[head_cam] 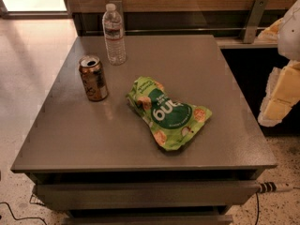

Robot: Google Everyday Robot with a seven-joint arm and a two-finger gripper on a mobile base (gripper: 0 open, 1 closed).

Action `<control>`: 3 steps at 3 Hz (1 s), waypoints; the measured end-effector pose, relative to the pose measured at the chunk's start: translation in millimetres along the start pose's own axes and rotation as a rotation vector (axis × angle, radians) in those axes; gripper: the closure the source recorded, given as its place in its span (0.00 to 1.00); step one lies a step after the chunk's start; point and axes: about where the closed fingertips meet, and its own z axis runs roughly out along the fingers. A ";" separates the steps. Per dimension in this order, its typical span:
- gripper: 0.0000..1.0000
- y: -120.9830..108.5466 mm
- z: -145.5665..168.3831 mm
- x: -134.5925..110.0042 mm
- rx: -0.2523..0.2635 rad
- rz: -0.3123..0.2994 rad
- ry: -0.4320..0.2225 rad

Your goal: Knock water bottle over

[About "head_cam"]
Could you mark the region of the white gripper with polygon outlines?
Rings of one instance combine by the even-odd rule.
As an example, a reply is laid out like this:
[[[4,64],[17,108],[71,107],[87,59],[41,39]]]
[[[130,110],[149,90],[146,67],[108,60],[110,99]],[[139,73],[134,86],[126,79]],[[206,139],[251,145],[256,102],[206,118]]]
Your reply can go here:
[[[258,122],[264,127],[274,127],[300,101],[300,0],[282,19],[262,30],[258,39],[277,41],[278,53],[291,60],[284,68],[272,69],[265,88]]]

